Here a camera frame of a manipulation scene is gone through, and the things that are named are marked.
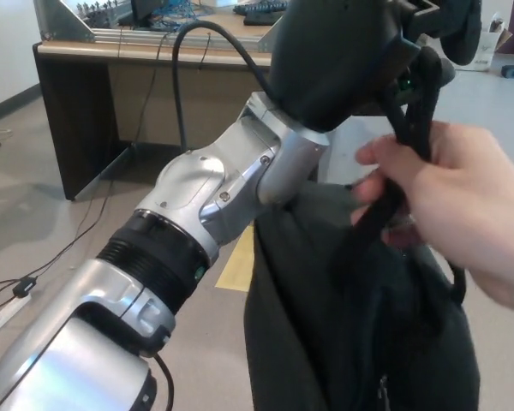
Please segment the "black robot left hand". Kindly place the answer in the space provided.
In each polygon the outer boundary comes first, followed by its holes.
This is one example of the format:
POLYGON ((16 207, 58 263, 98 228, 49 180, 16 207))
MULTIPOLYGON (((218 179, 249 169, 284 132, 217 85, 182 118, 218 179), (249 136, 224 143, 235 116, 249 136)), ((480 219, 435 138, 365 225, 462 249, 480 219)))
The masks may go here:
POLYGON ((479 1, 292 1, 273 47, 272 96, 304 127, 328 132, 407 72, 423 34, 464 66, 481 30, 479 1))

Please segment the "person bare hand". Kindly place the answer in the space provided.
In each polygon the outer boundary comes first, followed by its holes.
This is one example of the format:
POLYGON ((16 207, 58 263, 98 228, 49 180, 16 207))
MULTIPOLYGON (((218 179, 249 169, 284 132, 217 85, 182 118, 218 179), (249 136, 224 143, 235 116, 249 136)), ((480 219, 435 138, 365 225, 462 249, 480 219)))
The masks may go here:
POLYGON ((391 134, 356 151, 374 171, 356 183, 357 222, 387 181, 405 194, 402 222, 384 229, 383 242, 404 248, 427 244, 467 269, 479 288, 514 310, 514 163, 493 134, 476 126, 435 122, 432 157, 421 159, 391 134))

